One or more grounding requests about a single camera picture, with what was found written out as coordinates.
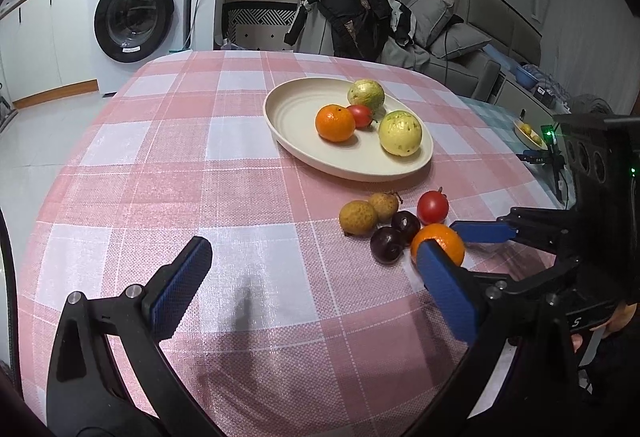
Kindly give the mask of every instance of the pink and white tablecloth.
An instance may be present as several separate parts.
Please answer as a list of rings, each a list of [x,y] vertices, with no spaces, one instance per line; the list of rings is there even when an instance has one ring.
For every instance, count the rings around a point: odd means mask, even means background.
[[[431,164],[366,184],[290,156],[271,138],[262,102],[304,76],[380,81],[431,131]],[[337,215],[389,188],[415,211],[439,186],[448,222],[554,207],[475,113],[415,72],[291,52],[180,52],[146,64],[84,134],[38,216],[18,284],[28,404],[44,414],[68,293],[106,297],[146,283],[201,235],[212,269],[161,346],[217,425],[230,436],[400,435],[465,346],[408,255],[377,265],[369,240],[344,237]],[[508,243],[468,248],[464,266],[522,277],[549,263]],[[114,353],[136,404],[151,411],[117,341]]]

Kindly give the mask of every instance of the red tomato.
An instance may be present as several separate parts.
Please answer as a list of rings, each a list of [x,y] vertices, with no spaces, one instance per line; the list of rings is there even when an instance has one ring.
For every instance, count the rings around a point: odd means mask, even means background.
[[[363,104],[352,104],[347,107],[353,118],[356,120],[356,128],[367,128],[373,121],[373,112],[368,106]]]
[[[429,224],[439,224],[447,218],[449,213],[449,201],[447,195],[442,193],[442,188],[438,191],[430,191],[418,200],[418,218],[425,226]]]

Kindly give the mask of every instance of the washing machine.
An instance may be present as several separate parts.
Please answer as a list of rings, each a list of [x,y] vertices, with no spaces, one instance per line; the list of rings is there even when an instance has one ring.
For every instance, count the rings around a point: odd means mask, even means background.
[[[91,61],[101,94],[146,62],[188,47],[191,0],[89,0]]]

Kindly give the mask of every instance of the gray pillow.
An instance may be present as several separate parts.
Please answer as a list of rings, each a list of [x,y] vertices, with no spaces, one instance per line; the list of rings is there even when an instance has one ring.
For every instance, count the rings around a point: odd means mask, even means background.
[[[447,37],[445,50],[444,38]],[[466,23],[456,23],[440,36],[431,45],[431,54],[441,60],[453,60],[469,52],[477,51],[491,41],[489,36],[485,36],[478,29]]]
[[[407,6],[415,16],[414,42],[426,49],[453,16],[453,0],[411,0]]]

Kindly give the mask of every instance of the blue bowl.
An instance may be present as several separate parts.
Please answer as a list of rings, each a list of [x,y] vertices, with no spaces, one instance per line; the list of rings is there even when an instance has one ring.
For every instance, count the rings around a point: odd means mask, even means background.
[[[527,90],[531,90],[539,82],[524,68],[520,67],[520,65],[516,65],[513,67],[513,74],[516,76],[516,81],[518,82],[518,84],[526,88]]]

